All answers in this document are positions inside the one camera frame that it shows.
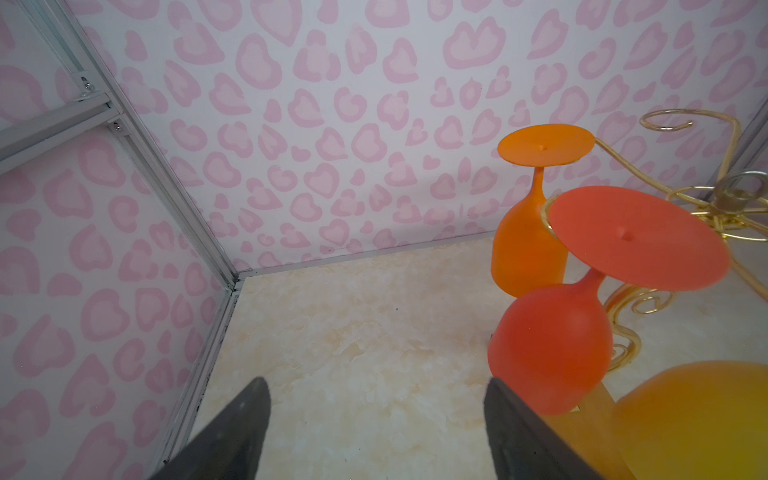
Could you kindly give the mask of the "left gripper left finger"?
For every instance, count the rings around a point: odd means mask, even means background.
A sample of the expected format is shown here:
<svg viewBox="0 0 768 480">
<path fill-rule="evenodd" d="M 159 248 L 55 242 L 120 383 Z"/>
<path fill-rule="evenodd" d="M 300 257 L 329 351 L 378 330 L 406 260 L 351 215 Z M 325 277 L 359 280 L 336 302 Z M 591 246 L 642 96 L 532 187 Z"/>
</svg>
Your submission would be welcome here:
<svg viewBox="0 0 768 480">
<path fill-rule="evenodd" d="M 268 384 L 256 377 L 152 480 L 254 480 L 270 413 Z"/>
</svg>

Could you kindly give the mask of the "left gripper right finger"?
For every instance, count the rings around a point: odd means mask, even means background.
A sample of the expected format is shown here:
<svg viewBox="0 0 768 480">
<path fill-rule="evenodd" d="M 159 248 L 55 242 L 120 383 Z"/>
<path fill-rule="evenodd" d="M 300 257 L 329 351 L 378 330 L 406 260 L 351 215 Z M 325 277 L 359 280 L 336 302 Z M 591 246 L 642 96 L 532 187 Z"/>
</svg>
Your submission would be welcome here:
<svg viewBox="0 0 768 480">
<path fill-rule="evenodd" d="M 501 379 L 490 379 L 483 409 L 499 479 L 602 478 Z"/>
</svg>

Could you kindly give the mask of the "yellow wine glass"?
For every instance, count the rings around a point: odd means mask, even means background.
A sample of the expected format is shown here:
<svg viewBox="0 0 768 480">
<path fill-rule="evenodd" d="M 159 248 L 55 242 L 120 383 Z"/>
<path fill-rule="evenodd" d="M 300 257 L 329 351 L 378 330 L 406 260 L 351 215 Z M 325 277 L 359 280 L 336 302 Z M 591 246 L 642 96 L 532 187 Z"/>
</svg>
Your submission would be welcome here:
<svg viewBox="0 0 768 480">
<path fill-rule="evenodd" d="M 638 479 L 764 479 L 767 367 L 704 361 L 670 368 L 622 397 L 612 426 Z"/>
</svg>

